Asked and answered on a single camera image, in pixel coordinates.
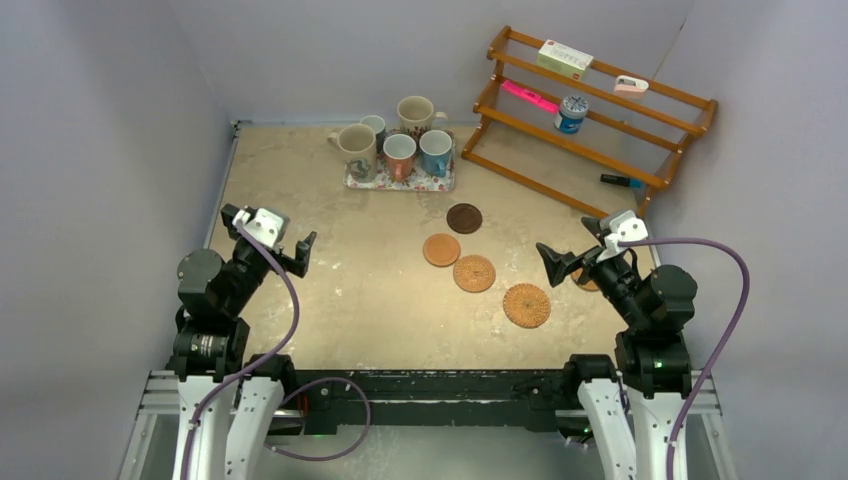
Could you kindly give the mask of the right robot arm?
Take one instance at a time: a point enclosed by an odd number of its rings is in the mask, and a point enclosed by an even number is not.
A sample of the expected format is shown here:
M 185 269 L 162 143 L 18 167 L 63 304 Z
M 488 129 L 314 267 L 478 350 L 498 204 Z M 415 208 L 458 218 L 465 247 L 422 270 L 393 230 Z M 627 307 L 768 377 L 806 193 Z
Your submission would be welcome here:
M 609 259 L 599 247 L 580 255 L 542 243 L 536 249 L 551 286 L 578 273 L 626 324 L 613 357 L 574 354 L 561 381 L 564 399 L 586 413 L 605 477 L 659 478 L 660 455 L 673 444 L 675 417 L 692 391 L 682 330 L 694 315 L 696 282 L 672 265 L 641 277 L 631 249 Z

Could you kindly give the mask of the light wooden coaster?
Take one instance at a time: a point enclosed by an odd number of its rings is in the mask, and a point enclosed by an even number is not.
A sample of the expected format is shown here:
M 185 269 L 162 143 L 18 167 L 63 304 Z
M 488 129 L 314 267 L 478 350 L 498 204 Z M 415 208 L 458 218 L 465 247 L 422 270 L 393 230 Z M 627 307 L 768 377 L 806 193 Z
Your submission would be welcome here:
M 447 267 L 458 260 L 461 246 L 452 235 L 437 233 L 425 240 L 422 252 L 425 260 L 431 265 Z

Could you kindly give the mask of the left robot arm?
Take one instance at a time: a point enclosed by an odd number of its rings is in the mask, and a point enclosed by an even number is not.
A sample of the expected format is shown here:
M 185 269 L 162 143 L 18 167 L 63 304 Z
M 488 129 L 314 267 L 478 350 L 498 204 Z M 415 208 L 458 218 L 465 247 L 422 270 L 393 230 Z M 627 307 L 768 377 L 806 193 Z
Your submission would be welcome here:
M 250 328 L 241 312 L 269 272 L 288 288 L 293 276 L 305 276 L 317 235 L 298 241 L 294 256 L 287 256 L 277 247 L 280 226 L 237 221 L 232 230 L 229 260 L 200 249 L 178 267 L 181 307 L 168 362 L 179 405 L 176 479 L 250 478 L 275 411 L 298 395 L 280 345 L 243 359 Z

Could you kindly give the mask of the dark wooden coaster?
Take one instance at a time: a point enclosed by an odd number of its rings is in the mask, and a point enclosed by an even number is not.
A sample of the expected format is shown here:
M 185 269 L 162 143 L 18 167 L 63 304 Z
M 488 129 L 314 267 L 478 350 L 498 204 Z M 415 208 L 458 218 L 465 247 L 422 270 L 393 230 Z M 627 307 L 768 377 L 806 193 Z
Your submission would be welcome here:
M 481 227 L 483 216 L 476 206 L 469 203 L 458 203 L 448 210 L 446 221 L 454 232 L 471 234 Z

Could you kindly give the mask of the woven rattan coaster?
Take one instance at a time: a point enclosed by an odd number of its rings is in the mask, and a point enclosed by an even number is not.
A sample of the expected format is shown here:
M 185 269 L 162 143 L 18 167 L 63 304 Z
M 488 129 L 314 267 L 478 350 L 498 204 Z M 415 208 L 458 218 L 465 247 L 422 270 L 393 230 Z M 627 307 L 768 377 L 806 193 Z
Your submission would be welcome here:
M 538 286 L 521 283 L 505 292 L 503 310 L 513 324 L 532 329 L 538 328 L 549 319 L 551 302 L 548 295 Z
M 480 293 L 494 284 L 496 270 L 486 257 L 468 255 L 458 259 L 453 265 L 453 279 L 463 291 Z

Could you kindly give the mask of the orange coaster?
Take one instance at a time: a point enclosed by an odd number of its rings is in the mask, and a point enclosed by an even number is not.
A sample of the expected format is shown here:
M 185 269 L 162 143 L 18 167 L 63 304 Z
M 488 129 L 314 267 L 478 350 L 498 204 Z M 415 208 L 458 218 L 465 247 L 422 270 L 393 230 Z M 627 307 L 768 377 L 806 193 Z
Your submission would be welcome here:
M 582 290 L 588 292 L 597 292 L 599 287 L 596 283 L 587 275 L 584 274 L 583 269 L 578 269 L 571 274 L 572 281 Z

